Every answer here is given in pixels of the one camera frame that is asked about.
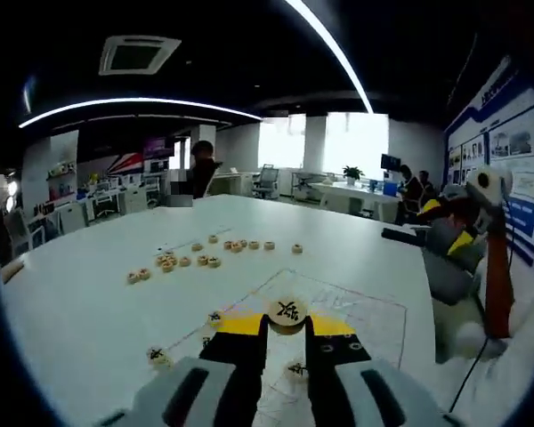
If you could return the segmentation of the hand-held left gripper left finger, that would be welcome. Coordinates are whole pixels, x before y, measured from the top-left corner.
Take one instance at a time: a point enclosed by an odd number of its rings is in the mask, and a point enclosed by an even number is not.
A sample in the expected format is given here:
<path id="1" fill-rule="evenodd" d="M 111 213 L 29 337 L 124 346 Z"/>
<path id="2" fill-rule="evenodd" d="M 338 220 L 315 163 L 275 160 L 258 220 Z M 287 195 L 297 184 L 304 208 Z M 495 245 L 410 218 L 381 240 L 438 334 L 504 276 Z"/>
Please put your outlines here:
<path id="1" fill-rule="evenodd" d="M 267 316 L 227 318 L 197 357 L 141 387 L 98 426 L 250 426 L 262 395 Z"/>

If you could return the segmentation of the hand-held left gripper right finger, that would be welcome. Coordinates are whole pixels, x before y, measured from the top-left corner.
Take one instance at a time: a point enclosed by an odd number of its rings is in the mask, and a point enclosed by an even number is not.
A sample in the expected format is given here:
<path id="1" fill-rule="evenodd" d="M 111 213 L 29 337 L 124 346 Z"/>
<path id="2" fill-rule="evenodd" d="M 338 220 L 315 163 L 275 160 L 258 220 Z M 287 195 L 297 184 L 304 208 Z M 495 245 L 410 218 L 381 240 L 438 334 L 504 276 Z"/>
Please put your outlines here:
<path id="1" fill-rule="evenodd" d="M 308 398 L 317 426 L 459 426 L 410 375 L 372 359 L 354 333 L 305 318 Z"/>

